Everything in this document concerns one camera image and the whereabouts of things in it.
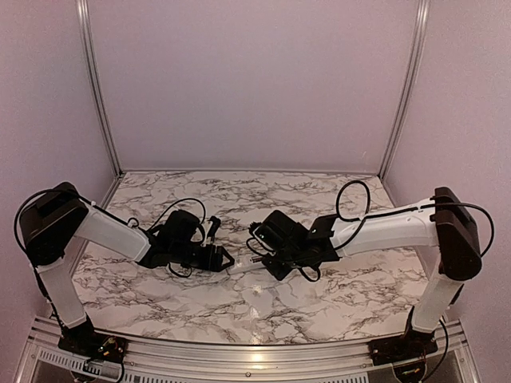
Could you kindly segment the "white remote control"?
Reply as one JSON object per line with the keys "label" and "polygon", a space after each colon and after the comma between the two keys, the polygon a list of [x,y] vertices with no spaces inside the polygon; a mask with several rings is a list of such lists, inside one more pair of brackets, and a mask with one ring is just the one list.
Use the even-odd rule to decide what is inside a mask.
{"label": "white remote control", "polygon": [[261,258],[259,256],[256,257],[248,256],[236,260],[234,265],[228,268],[228,273],[230,275],[233,275],[250,272],[254,270],[260,270],[263,268],[264,265],[262,264]]}

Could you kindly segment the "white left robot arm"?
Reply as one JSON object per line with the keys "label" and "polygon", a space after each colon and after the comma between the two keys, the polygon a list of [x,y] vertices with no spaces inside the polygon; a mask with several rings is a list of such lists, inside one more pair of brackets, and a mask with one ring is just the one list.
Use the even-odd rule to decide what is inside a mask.
{"label": "white left robot arm", "polygon": [[147,269],[176,264],[187,272],[221,272],[232,267],[235,259],[214,243],[220,220],[210,218],[209,227],[203,226],[204,221],[176,210],[164,223],[144,229],[98,207],[64,182],[25,201],[14,218],[14,236],[34,269],[41,293],[52,306],[62,337],[84,355],[93,355],[101,348],[101,338],[65,268],[69,243],[84,239]]}

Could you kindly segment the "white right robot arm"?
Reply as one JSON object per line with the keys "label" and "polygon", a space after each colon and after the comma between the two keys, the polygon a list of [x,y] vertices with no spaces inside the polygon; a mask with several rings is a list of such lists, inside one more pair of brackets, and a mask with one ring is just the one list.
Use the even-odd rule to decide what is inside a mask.
{"label": "white right robot arm", "polygon": [[263,222],[253,223],[249,232],[269,248],[263,264],[278,280],[294,269],[318,271],[324,263],[371,251],[437,249],[436,269],[411,311],[409,329],[395,342],[401,356],[413,357],[465,282],[482,269],[483,252],[470,209],[450,188],[439,187],[430,198],[405,207],[357,219],[323,215],[309,228],[275,210]]}

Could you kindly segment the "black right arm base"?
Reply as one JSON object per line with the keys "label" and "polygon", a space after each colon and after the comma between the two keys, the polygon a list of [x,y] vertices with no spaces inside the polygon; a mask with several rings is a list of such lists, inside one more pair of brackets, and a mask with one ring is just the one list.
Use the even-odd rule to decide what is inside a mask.
{"label": "black right arm base", "polygon": [[438,351],[434,333],[427,334],[415,330],[406,330],[401,335],[369,341],[368,347],[374,365],[425,357]]}

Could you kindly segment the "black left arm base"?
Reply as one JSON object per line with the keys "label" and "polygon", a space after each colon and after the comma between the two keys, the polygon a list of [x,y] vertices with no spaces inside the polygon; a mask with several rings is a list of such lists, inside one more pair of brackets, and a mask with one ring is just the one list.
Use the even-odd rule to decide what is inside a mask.
{"label": "black left arm base", "polygon": [[91,360],[121,364],[125,358],[127,339],[95,330],[70,330],[60,337],[58,348]]}

